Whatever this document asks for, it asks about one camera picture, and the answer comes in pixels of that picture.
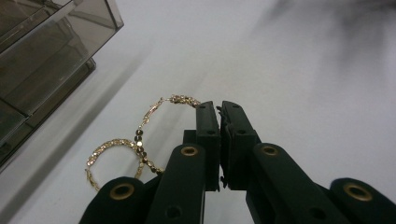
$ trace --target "gold bracelet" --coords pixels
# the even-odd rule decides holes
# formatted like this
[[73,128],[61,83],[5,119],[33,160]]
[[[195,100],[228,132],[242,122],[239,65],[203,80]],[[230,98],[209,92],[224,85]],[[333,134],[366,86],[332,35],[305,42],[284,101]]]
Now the gold bracelet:
[[185,95],[172,95],[170,98],[167,98],[167,99],[163,99],[161,97],[161,99],[157,103],[150,106],[150,110],[143,117],[143,122],[139,125],[139,127],[137,128],[137,130],[135,132],[136,136],[134,137],[134,141],[131,141],[129,139],[113,139],[113,140],[107,141],[107,142],[103,143],[101,146],[99,146],[88,158],[87,168],[85,169],[85,173],[87,175],[88,181],[96,190],[99,190],[100,187],[96,183],[96,181],[93,179],[91,167],[95,164],[96,160],[99,158],[99,156],[105,150],[107,150],[111,147],[114,147],[114,146],[129,147],[136,153],[136,156],[139,157],[139,166],[137,168],[136,174],[134,175],[134,178],[139,178],[142,175],[143,167],[145,164],[148,166],[148,168],[151,170],[152,173],[155,173],[157,175],[160,175],[163,173],[163,169],[157,168],[154,165],[154,162],[149,161],[147,152],[145,152],[145,149],[143,148],[143,126],[145,124],[149,123],[150,116],[165,101],[169,101],[170,103],[175,104],[175,105],[177,105],[177,104],[190,105],[193,108],[195,108],[197,105],[201,104],[196,99],[189,97],[189,96],[185,96]]

